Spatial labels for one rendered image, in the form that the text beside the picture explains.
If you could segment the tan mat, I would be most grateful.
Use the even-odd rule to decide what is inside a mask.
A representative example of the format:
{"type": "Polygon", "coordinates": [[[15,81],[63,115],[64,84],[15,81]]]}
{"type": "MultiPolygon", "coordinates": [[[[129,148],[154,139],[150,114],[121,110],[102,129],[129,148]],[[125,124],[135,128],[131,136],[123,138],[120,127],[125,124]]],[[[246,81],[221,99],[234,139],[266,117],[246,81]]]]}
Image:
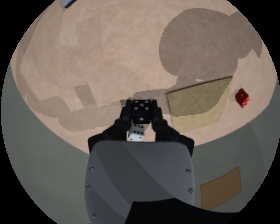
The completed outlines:
{"type": "Polygon", "coordinates": [[[183,133],[218,122],[232,82],[230,76],[167,92],[174,129],[183,133]]]}

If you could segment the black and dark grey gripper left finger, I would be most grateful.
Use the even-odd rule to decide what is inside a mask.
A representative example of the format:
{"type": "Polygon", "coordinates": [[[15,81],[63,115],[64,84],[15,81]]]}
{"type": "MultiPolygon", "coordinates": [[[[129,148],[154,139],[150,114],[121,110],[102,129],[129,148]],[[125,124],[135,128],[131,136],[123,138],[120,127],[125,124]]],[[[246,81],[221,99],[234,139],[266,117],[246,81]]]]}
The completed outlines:
{"type": "Polygon", "coordinates": [[[89,153],[96,142],[103,140],[119,140],[127,141],[127,131],[131,129],[132,100],[127,99],[125,107],[122,107],[120,117],[115,120],[114,124],[104,130],[102,133],[91,136],[88,138],[89,153]]]}

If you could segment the red die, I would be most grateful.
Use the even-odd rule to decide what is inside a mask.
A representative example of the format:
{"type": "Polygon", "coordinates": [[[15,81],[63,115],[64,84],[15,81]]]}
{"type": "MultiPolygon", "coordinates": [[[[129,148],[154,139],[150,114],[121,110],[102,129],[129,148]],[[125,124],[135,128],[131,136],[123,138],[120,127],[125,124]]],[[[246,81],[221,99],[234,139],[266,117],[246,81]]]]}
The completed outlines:
{"type": "Polygon", "coordinates": [[[249,102],[249,95],[242,88],[235,95],[235,98],[242,108],[244,108],[245,105],[249,102]]]}

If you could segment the grey die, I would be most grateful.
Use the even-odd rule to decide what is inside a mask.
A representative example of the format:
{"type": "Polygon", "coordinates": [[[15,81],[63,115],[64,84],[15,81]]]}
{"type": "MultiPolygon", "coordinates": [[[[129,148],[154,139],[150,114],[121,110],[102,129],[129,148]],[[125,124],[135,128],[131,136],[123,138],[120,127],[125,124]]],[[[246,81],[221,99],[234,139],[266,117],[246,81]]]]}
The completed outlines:
{"type": "Polygon", "coordinates": [[[128,132],[128,140],[141,141],[145,137],[145,126],[133,124],[128,132]]]}

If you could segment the black die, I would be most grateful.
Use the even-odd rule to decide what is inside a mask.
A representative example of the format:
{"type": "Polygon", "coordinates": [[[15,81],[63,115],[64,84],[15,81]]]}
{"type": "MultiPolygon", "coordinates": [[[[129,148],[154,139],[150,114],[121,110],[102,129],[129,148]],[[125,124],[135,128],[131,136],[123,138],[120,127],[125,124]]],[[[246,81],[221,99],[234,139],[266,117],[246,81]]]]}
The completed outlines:
{"type": "Polygon", "coordinates": [[[151,100],[133,100],[131,117],[133,124],[150,124],[152,118],[151,100]]]}

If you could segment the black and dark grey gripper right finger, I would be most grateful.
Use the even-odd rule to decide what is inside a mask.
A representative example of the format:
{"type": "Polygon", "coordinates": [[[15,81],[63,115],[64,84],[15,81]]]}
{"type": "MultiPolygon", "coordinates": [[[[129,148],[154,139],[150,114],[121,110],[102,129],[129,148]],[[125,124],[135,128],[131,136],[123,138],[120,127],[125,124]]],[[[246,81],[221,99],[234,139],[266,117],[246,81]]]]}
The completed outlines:
{"type": "Polygon", "coordinates": [[[151,126],[153,131],[155,132],[155,142],[157,141],[181,142],[187,146],[190,152],[190,156],[192,157],[194,144],[195,144],[194,140],[187,136],[180,135],[178,131],[176,131],[175,129],[173,129],[171,126],[168,125],[168,122],[165,119],[163,119],[161,107],[158,107],[156,99],[152,100],[151,106],[152,106],[151,126]]]}

